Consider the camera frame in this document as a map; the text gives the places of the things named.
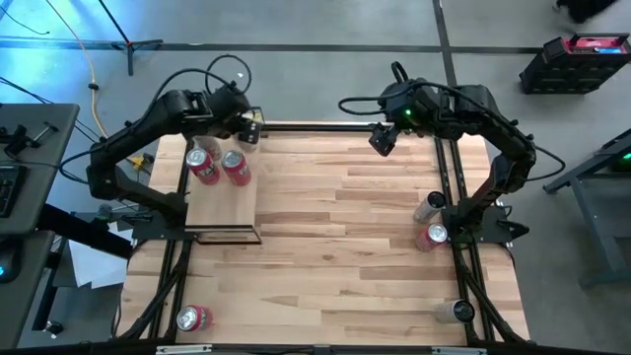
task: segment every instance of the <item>black case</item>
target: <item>black case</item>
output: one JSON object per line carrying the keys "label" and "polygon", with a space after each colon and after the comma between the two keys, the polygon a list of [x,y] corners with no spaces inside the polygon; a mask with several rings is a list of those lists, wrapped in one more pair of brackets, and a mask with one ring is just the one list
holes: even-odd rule
{"label": "black case", "polygon": [[568,51],[562,37],[543,45],[526,70],[520,74],[525,94],[587,94],[597,90],[602,83],[631,61],[629,34],[576,34],[569,44],[582,37],[594,39],[617,37],[616,44],[626,53],[599,53],[590,47],[572,47],[580,51]]}

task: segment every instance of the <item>black equipment box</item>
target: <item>black equipment box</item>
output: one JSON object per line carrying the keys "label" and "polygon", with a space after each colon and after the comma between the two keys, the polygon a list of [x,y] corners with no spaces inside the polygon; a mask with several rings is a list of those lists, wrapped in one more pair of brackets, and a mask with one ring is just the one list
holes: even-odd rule
{"label": "black equipment box", "polygon": [[575,34],[543,45],[520,74],[526,94],[586,94],[631,61],[629,34]]}

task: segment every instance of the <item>red soda can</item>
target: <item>red soda can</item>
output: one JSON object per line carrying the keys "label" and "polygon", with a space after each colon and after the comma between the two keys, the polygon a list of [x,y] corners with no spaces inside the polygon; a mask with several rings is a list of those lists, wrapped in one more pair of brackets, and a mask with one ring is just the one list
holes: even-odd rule
{"label": "red soda can", "polygon": [[205,307],[186,306],[177,313],[177,327],[181,331],[205,329],[213,322],[213,315]]}
{"label": "red soda can", "polygon": [[430,225],[416,238],[416,247],[421,251],[431,251],[447,243],[447,228],[440,223]]}
{"label": "red soda can", "polygon": [[252,179],[251,171],[245,162],[245,155],[237,151],[228,151],[221,160],[224,171],[233,184],[244,186]]}
{"label": "red soda can", "polygon": [[191,149],[186,154],[186,164],[202,183],[214,184],[219,180],[219,169],[203,149]]}

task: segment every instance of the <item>can lid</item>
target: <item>can lid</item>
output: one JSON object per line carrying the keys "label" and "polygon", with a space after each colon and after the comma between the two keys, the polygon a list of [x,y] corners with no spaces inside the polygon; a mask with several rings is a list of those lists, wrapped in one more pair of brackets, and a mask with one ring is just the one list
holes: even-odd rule
{"label": "can lid", "polygon": [[198,167],[206,162],[206,158],[205,150],[195,148],[191,149],[190,152],[186,154],[186,163],[190,167]]}
{"label": "can lid", "polygon": [[191,329],[195,325],[196,322],[197,322],[197,311],[191,306],[184,307],[177,314],[177,325],[182,330]]}
{"label": "can lid", "polygon": [[235,168],[241,163],[241,160],[243,158],[244,155],[240,152],[228,151],[226,152],[226,155],[224,155],[224,158],[221,160],[221,164],[224,166],[224,168]]}
{"label": "can lid", "polygon": [[475,309],[465,300],[459,300],[454,305],[454,315],[461,322],[470,322],[475,318]]}
{"label": "can lid", "polygon": [[427,235],[434,243],[442,243],[447,240],[447,228],[440,223],[435,223],[427,229]]}
{"label": "can lid", "polygon": [[432,191],[427,195],[427,202],[434,208],[445,207],[445,196],[442,192]]}

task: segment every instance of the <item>soda can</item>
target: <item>soda can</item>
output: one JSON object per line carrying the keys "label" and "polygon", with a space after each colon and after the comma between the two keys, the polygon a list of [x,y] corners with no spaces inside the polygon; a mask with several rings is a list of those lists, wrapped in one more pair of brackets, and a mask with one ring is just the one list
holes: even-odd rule
{"label": "soda can", "polygon": [[186,164],[204,184],[215,184],[219,180],[219,169],[216,169],[210,154],[203,149],[191,149],[186,154]]}
{"label": "soda can", "polygon": [[222,157],[221,146],[217,141],[217,138],[213,136],[195,136],[193,137],[193,141],[197,145],[197,147],[205,150],[210,154],[210,158],[213,159],[213,162],[220,162]]}
{"label": "soda can", "polygon": [[181,331],[205,329],[212,324],[213,316],[208,309],[200,306],[186,306],[177,313],[177,327]]}
{"label": "soda can", "polygon": [[475,317],[475,309],[465,300],[455,300],[436,306],[434,317],[441,323],[466,323]]}
{"label": "soda can", "polygon": [[443,207],[445,196],[439,191],[432,191],[414,211],[414,221],[428,223]]}
{"label": "soda can", "polygon": [[440,223],[430,225],[416,238],[416,247],[421,251],[431,251],[447,243],[447,228]]}
{"label": "soda can", "polygon": [[244,186],[252,179],[251,171],[245,162],[245,155],[237,151],[228,151],[221,160],[221,165],[230,181],[237,186]]}

